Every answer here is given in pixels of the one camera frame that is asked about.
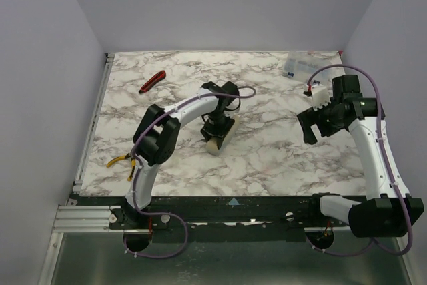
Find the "aluminium extrusion frame rail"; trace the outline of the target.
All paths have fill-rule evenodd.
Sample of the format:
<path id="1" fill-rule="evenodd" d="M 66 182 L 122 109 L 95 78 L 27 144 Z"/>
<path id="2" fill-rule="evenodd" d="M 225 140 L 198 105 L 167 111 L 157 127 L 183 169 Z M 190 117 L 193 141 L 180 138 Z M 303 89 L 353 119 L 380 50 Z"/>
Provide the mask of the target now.
<path id="1" fill-rule="evenodd" d="M 57 233 L 101 233 L 109 231 L 107 206 L 59 206 L 53 223 Z"/>

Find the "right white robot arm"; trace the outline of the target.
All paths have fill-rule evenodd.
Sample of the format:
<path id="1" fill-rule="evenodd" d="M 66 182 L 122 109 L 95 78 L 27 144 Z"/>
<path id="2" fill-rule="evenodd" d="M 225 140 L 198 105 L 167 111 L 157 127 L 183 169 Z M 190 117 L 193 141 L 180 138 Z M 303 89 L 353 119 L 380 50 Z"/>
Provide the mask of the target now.
<path id="1" fill-rule="evenodd" d="M 317 211 L 349 225 L 359 238 L 402 237 L 421 216 L 424 204 L 411 196 L 404 184 L 387 141 L 384 111 L 376 98 L 360 91 L 357 75 L 332 80 L 332 90 L 309 85 L 305 94 L 312 107 L 298 114 L 307 144 L 316 144 L 312 130 L 322 137 L 346 130 L 356 144 L 366 180 L 366 201 L 357 202 L 338 194 L 317 197 Z"/>

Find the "red black utility knife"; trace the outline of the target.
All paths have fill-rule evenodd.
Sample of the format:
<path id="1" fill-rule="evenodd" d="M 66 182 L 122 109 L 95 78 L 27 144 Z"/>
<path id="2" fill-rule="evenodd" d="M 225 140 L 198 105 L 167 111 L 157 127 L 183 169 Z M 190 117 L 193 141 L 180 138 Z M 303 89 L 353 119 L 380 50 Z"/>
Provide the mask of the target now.
<path id="1" fill-rule="evenodd" d="M 151 90 L 156 84 L 161 82 L 166 78 L 166 71 L 161 70 L 157 72 L 154 76 L 152 76 L 148 81 L 146 81 L 140 88 L 138 93 L 143 94 L 147 93 L 149 90 Z"/>

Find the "beige umbrella sleeve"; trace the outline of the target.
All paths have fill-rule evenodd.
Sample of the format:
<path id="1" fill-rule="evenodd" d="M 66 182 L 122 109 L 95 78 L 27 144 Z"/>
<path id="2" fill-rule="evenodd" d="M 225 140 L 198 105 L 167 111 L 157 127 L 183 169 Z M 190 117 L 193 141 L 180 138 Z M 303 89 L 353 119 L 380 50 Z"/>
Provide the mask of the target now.
<path id="1" fill-rule="evenodd" d="M 240 118 L 238 116 L 234 116 L 232 118 L 232 126 L 228 130 L 228 132 L 223 136 L 220 137 L 212 137 L 205 145 L 206 151 L 214 156 L 218 156 L 221 154 L 223 149 L 229 144 L 233 136 L 236 134 L 237 129 L 240 124 Z"/>

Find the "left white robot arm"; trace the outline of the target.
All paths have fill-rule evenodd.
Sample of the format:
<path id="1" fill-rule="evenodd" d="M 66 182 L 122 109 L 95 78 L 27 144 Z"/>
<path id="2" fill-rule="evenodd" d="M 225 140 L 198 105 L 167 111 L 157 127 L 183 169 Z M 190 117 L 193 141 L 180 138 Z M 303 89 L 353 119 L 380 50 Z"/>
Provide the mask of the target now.
<path id="1" fill-rule="evenodd" d="M 150 205 L 159 167 L 175 151 L 179 132 L 187 124 L 206 116 L 201 129 L 205 148 L 214 156 L 220 154 L 238 128 L 240 119 L 230 105 L 239 98 L 236 84 L 228 81 L 220 87 L 208 82 L 195 96 L 179 103 L 168 107 L 153 104 L 148 108 L 133 137 L 131 156 L 135 160 L 135 169 L 121 207 L 122 224 L 143 222 L 138 211 Z"/>

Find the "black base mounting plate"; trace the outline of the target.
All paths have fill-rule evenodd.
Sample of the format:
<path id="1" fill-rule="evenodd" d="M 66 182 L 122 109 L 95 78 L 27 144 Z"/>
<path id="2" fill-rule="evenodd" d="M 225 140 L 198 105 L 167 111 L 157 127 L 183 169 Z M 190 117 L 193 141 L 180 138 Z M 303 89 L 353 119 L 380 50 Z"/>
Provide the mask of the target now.
<path id="1" fill-rule="evenodd" d="M 141 213 L 122 196 L 72 194 L 69 204 L 107 210 L 107 230 L 157 243 L 303 242 L 306 232 L 332 234 L 344 223 L 314 211 L 310 196 L 154 196 Z"/>

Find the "clear plastic parts box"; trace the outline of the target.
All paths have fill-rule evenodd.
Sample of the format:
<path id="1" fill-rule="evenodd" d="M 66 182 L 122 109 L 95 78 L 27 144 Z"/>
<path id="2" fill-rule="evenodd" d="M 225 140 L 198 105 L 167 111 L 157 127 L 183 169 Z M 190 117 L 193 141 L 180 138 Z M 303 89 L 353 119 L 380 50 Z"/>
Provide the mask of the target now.
<path id="1" fill-rule="evenodd" d="M 331 64 L 327 59 L 317 58 L 307 53 L 291 51 L 288 53 L 284 63 L 282 75 L 294 81 L 306 83 L 318 69 Z M 345 74 L 345 71 L 341 67 L 333 67 L 317 74 L 313 78 L 312 83 L 320 83 L 321 85 L 330 87 L 332 79 L 343 74 Z"/>

